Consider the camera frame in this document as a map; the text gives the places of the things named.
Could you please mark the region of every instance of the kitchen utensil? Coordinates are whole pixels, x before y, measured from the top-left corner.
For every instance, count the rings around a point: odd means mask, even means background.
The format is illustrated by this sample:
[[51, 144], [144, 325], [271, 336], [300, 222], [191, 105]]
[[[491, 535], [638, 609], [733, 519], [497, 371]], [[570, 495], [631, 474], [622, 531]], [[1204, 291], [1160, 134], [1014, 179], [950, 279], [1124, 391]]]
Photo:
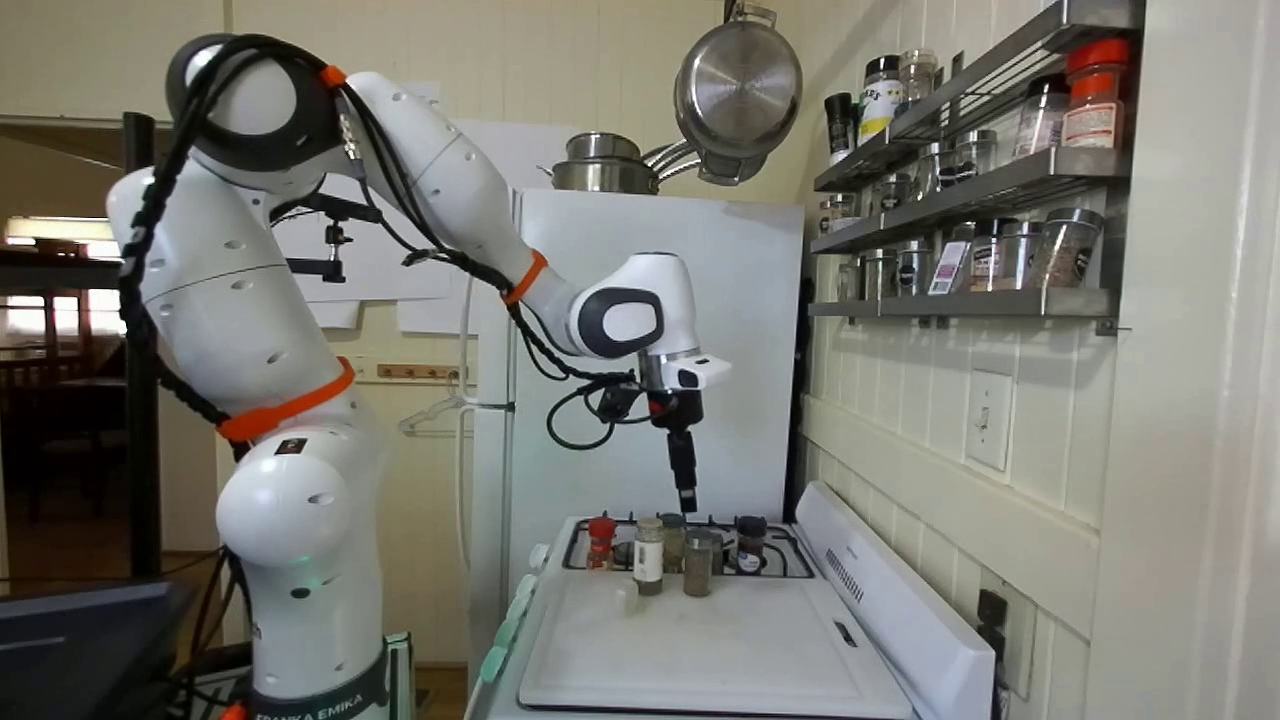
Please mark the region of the kitchen utensil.
[[740, 182], [762, 168], [794, 119], [801, 60], [762, 19], [733, 14], [688, 49], [672, 105], [699, 175]]
[[650, 195], [660, 182], [629, 134], [576, 132], [566, 134], [564, 151], [566, 161], [553, 168], [557, 187]]

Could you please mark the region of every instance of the window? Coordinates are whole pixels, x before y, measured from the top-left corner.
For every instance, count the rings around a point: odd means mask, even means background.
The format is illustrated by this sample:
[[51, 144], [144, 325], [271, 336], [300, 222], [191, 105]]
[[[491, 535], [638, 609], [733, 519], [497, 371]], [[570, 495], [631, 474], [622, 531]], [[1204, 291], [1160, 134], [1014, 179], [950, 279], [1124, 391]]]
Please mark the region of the window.
[[[78, 241], [87, 258], [118, 258], [118, 242], [105, 217], [11, 217], [5, 227], [5, 242], [37, 242], [40, 235]], [[76, 336], [76, 296], [55, 296], [51, 311], [55, 311], [55, 330]], [[91, 336], [124, 336], [117, 288], [87, 288], [87, 326]], [[42, 299], [6, 296], [5, 330], [42, 336]]]

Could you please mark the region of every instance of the hanging pot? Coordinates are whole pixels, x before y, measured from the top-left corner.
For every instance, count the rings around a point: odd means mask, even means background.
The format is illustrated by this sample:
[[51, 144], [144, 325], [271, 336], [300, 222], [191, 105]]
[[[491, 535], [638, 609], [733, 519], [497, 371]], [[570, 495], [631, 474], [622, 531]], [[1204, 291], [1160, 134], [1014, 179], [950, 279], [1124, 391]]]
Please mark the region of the hanging pot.
[[699, 175], [740, 182], [790, 132], [801, 106], [801, 60], [754, 14], [733, 14], [702, 30], [672, 86], [674, 124], [699, 157]]

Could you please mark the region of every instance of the metal shelf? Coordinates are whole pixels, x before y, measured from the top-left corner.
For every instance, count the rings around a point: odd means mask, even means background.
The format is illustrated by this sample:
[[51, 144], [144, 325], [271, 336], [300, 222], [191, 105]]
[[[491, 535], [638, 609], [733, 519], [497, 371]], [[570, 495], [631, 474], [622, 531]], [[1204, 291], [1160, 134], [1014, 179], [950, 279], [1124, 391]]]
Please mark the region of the metal shelf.
[[1049, 203], [1083, 187], [1124, 182], [1127, 157], [1111, 149], [1049, 149], [1012, 161], [989, 175], [950, 182], [896, 212], [874, 212], [845, 222], [838, 231], [816, 235], [809, 252], [866, 252], [958, 217], [990, 217]]
[[809, 315], [846, 321], [912, 321], [912, 315], [974, 315], [974, 321], [1111, 321], [1103, 288], [1042, 288], [1042, 291], [958, 291], [958, 296], [882, 296], [854, 304], [810, 304]]
[[1004, 116], [1030, 77], [1058, 66], [1058, 51], [1096, 30], [1135, 30], [1139, 0], [1058, 0], [1004, 34], [990, 51], [958, 66], [943, 86], [896, 116], [882, 134], [852, 149], [816, 175], [816, 190], [854, 190], [896, 164], [912, 161], [929, 138], [958, 134]]

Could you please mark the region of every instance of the wall shelf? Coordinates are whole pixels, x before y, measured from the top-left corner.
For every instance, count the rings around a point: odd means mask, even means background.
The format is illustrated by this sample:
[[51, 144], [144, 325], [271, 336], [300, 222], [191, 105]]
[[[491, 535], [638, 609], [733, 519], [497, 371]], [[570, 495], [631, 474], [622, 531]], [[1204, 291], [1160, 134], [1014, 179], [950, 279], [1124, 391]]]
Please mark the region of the wall shelf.
[[1135, 0], [1058, 0], [1004, 34], [980, 60], [958, 66], [943, 86], [901, 112], [882, 134], [854, 144], [838, 164], [816, 175], [816, 190], [852, 190], [912, 161], [925, 144], [980, 126], [1004, 116], [1027, 77], [1058, 66], [1058, 51], [1081, 34], [1135, 30]]
[[[1021, 106], [1023, 86], [1035, 77], [1058, 71], [1065, 51], [1093, 34], [1139, 30], [1139, 0], [1055, 0], [1023, 29], [1004, 34], [966, 66], [957, 66], [943, 86], [905, 106], [882, 134], [854, 144], [838, 164], [824, 168], [816, 190], [865, 190], [886, 170], [906, 168], [929, 144], [950, 149], [964, 132], [999, 126]], [[943, 235], [958, 219], [994, 219], [1021, 212], [1042, 212], [1051, 203], [1083, 203], [1099, 217], [1103, 231], [1093, 242], [1081, 288], [1027, 288], [1027, 291], [950, 291], [950, 296], [896, 296], [896, 262], [882, 275], [852, 288], [882, 288], [865, 299], [819, 299], [809, 315], [846, 321], [1096, 321], [1099, 330], [1116, 330], [1119, 311], [1119, 262], [1124, 262], [1124, 203], [1133, 161], [1119, 149], [1042, 149], [1035, 157], [1007, 161], [982, 175], [946, 182], [929, 195], [912, 195], [901, 206], [866, 212], [834, 231], [809, 241], [810, 257], [861, 257], [905, 241], [925, 241], [938, 252]]]
[[958, 217], [990, 217], [1035, 206], [1073, 190], [1108, 187], [1127, 179], [1127, 157], [1108, 149], [1049, 149], [989, 175], [950, 182], [896, 212], [874, 212], [845, 222], [838, 231], [816, 235], [809, 252], [866, 252], [890, 241], [921, 235]]
[[882, 296], [882, 299], [852, 299], [852, 304], [810, 304], [809, 311], [846, 315], [846, 321], [912, 321], [912, 315], [1108, 321], [1111, 296], [1103, 288]]

